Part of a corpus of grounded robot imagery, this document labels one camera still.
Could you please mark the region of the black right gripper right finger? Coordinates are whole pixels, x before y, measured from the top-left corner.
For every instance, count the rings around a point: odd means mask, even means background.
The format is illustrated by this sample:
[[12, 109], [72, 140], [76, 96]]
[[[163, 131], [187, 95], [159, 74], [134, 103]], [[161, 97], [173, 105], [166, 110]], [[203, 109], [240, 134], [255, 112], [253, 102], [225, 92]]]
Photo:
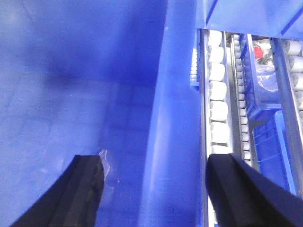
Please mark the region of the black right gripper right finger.
[[233, 154], [211, 154], [205, 182], [221, 227], [301, 227], [303, 200]]

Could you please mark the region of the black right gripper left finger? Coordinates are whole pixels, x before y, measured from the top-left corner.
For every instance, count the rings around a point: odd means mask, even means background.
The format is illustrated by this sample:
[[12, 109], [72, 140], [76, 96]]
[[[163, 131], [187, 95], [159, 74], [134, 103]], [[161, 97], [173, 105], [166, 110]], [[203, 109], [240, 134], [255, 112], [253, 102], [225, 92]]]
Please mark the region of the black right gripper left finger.
[[104, 189], [99, 155], [75, 155], [56, 182], [14, 227], [93, 227]]

